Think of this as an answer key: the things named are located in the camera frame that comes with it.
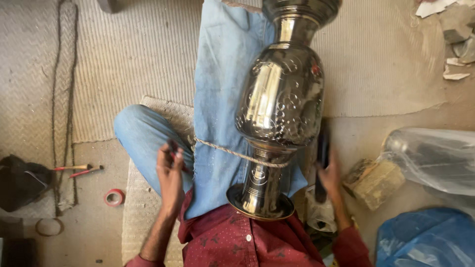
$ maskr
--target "hand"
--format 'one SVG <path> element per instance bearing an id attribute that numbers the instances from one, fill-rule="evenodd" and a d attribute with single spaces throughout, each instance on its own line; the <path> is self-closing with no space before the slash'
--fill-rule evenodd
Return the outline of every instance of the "hand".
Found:
<path id="1" fill-rule="evenodd" d="M 170 155 L 170 147 L 167 143 L 158 150 L 157 175 L 162 195 L 161 211 L 173 216 L 178 215 L 185 199 L 183 179 L 181 178 L 183 164 L 183 149 L 180 147 L 175 155 L 175 160 Z"/>
<path id="2" fill-rule="evenodd" d="M 334 149 L 330 150 L 330 160 L 328 167 L 323 169 L 320 165 L 317 165 L 318 176 L 325 187 L 328 197 L 332 200 L 335 197 L 340 196 L 340 165 L 338 163 L 338 157 Z"/>

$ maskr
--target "paper scrap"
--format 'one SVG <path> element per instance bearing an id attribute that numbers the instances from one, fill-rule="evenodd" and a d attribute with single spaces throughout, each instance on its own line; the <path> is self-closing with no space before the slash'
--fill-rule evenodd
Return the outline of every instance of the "paper scrap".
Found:
<path id="1" fill-rule="evenodd" d="M 457 0 L 437 0 L 434 2 L 422 2 L 416 11 L 416 15 L 425 18 L 435 13 L 445 10 L 447 6 L 457 2 Z"/>
<path id="2" fill-rule="evenodd" d="M 456 74 L 449 74 L 449 70 L 448 70 L 448 65 L 445 66 L 445 71 L 442 75 L 444 77 L 445 80 L 454 80 L 454 81 L 457 81 L 457 80 L 460 80 L 460 79 L 463 79 L 467 76 L 470 76 L 470 73 L 456 73 Z"/>
<path id="3" fill-rule="evenodd" d="M 474 0 L 458 0 L 457 4 L 466 5 L 466 6 L 471 7 L 471 6 L 475 5 L 475 1 Z"/>
<path id="4" fill-rule="evenodd" d="M 447 62 L 447 65 L 461 66 L 461 67 L 466 66 L 466 64 L 461 63 L 456 57 L 447 58 L 446 62 Z"/>

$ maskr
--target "black bag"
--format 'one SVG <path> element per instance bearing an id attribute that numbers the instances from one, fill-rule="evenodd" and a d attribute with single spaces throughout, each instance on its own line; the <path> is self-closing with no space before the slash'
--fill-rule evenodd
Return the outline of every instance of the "black bag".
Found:
<path id="1" fill-rule="evenodd" d="M 53 172 L 43 165 L 28 162 L 15 155 L 0 161 L 0 208 L 12 212 L 30 204 L 46 191 Z"/>

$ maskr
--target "blue plastic bag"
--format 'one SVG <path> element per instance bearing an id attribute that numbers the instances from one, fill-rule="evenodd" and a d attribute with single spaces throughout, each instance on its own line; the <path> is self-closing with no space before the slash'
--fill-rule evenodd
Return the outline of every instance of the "blue plastic bag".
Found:
<path id="1" fill-rule="evenodd" d="M 378 229 L 377 267 L 475 267 L 475 222 L 449 208 L 407 212 Z"/>

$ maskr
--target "person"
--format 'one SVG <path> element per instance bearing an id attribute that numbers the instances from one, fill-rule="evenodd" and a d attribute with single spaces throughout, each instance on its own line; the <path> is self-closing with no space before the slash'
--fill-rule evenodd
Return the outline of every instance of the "person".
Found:
<path id="1" fill-rule="evenodd" d="M 204 1 L 195 69 L 196 137 L 237 153 L 250 153 L 234 116 L 249 65 L 272 42 L 273 32 L 261 13 L 219 0 Z M 246 160 L 202 143 L 196 143 L 192 152 L 163 116 L 143 105 L 122 110 L 115 118 L 114 131 L 162 199 L 148 238 L 127 267 L 164 266 L 177 218 L 178 239 L 187 243 L 182 250 L 184 266 L 324 266 L 296 213 L 285 220 L 258 221 L 228 204 L 226 190 L 244 182 Z M 174 159 L 169 139 L 179 147 Z M 282 169 L 280 189 L 288 197 L 307 186 L 296 163 Z M 183 165 L 192 173 L 181 171 Z M 368 250 L 345 212 L 335 154 L 329 167 L 319 173 L 339 229 L 333 243 L 335 258 L 342 267 L 371 266 Z"/>

